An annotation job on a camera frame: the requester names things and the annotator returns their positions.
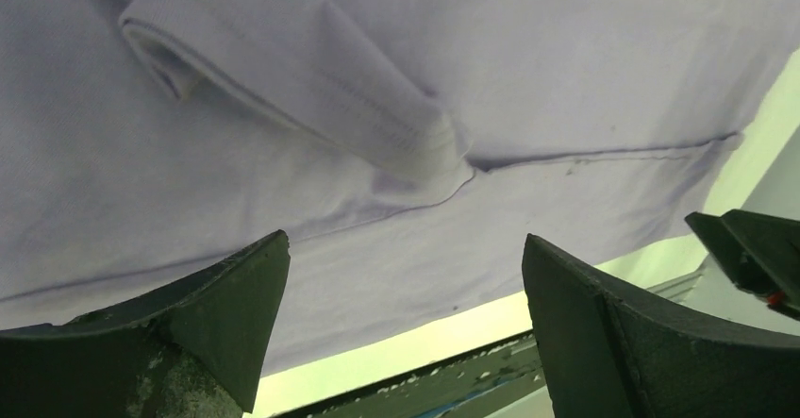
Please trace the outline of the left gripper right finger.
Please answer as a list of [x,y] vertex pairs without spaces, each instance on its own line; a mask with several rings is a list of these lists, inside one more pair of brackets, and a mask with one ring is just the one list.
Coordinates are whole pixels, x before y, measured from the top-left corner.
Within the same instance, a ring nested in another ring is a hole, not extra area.
[[795,417],[796,336],[687,308],[528,236],[525,294],[558,417]]

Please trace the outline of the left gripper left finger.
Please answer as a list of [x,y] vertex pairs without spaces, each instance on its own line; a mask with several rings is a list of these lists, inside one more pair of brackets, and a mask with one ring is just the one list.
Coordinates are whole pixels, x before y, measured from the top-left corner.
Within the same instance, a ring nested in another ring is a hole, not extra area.
[[240,417],[287,284],[277,231],[208,268],[54,326],[1,334],[5,417]]

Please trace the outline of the purple t shirt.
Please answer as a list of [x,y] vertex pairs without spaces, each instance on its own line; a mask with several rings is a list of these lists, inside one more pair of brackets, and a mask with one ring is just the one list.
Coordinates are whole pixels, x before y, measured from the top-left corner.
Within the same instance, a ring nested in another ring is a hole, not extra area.
[[1,0],[1,326],[276,230],[275,372],[601,263],[685,216],[799,46],[799,0]]

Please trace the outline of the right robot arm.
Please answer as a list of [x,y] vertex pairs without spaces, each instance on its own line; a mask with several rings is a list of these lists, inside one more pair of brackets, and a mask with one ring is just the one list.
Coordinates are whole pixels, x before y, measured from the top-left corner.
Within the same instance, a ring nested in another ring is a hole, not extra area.
[[799,319],[799,222],[742,209],[685,222],[738,290]]

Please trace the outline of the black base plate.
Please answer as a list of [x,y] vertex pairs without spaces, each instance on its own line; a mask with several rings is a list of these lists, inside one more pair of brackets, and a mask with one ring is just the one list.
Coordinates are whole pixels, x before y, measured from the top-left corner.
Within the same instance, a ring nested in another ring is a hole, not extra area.
[[537,342],[528,330],[277,416],[487,417],[544,385]]

